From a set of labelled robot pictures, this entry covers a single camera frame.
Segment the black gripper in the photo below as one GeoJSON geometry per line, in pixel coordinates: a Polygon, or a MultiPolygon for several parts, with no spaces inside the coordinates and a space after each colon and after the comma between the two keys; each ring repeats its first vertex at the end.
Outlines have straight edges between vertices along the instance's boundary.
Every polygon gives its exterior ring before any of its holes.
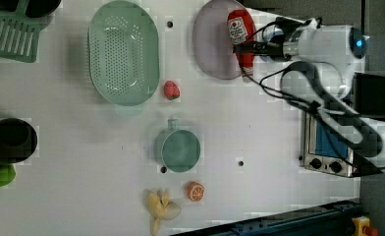
{"type": "Polygon", "coordinates": [[[235,53],[253,53],[269,57],[275,62],[286,62],[291,60],[291,56],[284,52],[284,43],[290,39],[294,31],[301,25],[300,22],[277,17],[273,22],[264,26],[258,34],[260,40],[266,44],[263,52],[263,43],[257,41],[244,42],[233,46],[235,53]]]}

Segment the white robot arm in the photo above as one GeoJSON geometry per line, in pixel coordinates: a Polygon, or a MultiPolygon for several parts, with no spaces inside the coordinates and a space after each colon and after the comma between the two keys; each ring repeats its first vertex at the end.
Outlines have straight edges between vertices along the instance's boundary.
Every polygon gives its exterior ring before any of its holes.
{"type": "Polygon", "coordinates": [[[364,116],[343,101],[361,68],[367,38],[352,26],[324,26],[320,19],[303,23],[279,18],[278,40],[258,40],[264,29],[241,17],[227,23],[233,52],[243,76],[253,79],[254,56],[270,57],[288,66],[278,72],[280,87],[256,83],[268,95],[309,114],[354,153],[385,174],[385,118],[364,116]]]}

